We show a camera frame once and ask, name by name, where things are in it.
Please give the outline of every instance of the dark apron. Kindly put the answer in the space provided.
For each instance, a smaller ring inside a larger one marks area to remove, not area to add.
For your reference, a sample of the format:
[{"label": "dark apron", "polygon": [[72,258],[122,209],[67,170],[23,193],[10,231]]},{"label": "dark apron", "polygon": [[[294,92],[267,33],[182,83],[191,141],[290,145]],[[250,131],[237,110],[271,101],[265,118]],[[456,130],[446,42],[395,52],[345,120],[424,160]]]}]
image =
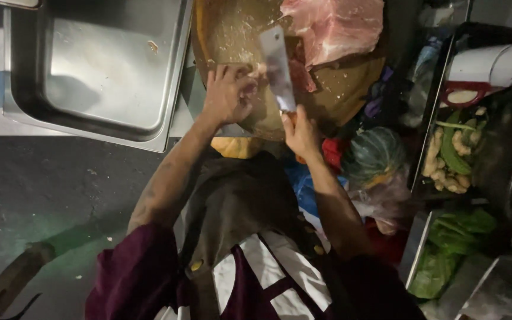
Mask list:
[{"label": "dark apron", "polygon": [[191,280],[191,317],[218,319],[212,269],[231,248],[262,231],[291,239],[319,270],[338,318],[355,318],[348,294],[332,271],[312,226],[299,212],[295,193],[281,164],[268,152],[248,160],[212,156],[204,160],[184,210],[186,236],[179,255]]}]

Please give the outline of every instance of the person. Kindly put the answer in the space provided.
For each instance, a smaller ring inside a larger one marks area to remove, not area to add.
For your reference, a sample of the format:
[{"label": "person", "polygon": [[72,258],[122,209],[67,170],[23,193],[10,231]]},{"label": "person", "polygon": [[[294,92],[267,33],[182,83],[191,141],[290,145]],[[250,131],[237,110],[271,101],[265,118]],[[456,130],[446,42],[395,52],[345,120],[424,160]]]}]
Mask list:
[{"label": "person", "polygon": [[286,144],[309,166],[327,239],[299,212],[271,154],[210,149],[220,127],[251,111],[244,97],[257,84],[246,74],[240,65],[209,72],[202,113],[146,185],[125,239],[98,255],[86,319],[423,319],[397,272],[373,256],[304,107],[295,126],[281,119]]}]

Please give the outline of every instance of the knife handle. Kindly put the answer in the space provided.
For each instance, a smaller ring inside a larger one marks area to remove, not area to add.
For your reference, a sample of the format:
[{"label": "knife handle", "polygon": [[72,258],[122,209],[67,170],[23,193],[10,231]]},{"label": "knife handle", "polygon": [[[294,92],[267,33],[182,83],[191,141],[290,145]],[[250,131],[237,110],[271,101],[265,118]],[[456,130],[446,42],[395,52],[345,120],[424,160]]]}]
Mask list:
[{"label": "knife handle", "polygon": [[[285,112],[289,119],[292,121],[292,123],[294,124],[294,127],[297,123],[297,113],[296,112]],[[299,162],[300,164],[307,164],[307,162],[305,161],[304,158],[302,158],[301,156],[298,156],[297,154],[295,155],[295,161]]]}]

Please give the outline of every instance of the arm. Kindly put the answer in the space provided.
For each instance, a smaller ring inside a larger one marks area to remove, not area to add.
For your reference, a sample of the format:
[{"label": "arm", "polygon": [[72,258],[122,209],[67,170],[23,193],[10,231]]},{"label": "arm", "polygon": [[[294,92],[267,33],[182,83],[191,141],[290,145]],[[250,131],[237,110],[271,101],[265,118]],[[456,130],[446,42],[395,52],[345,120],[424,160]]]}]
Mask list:
[{"label": "arm", "polygon": [[323,160],[315,121],[307,118],[301,105],[297,106],[295,127],[287,115],[282,115],[281,119],[288,147],[303,157],[309,167],[319,219],[333,249],[343,261],[357,255],[371,254],[373,250],[361,217]]},{"label": "arm", "polygon": [[146,185],[130,218],[127,234],[150,222],[173,228],[184,205],[182,199],[188,197],[185,188],[189,174],[201,153],[220,127],[243,120],[252,110],[240,95],[252,91],[256,81],[247,76],[237,79],[246,71],[243,65],[218,65],[216,72],[209,71],[203,112]]}]

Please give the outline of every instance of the cleaver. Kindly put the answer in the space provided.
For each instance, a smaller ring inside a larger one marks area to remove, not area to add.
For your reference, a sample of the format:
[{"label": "cleaver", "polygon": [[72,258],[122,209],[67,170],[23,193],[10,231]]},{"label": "cleaver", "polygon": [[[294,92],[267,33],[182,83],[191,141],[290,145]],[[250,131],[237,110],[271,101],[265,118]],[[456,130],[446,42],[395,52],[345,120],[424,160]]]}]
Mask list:
[{"label": "cleaver", "polygon": [[294,86],[289,77],[284,30],[276,27],[260,34],[260,46],[266,62],[270,90],[281,112],[296,112]]}]

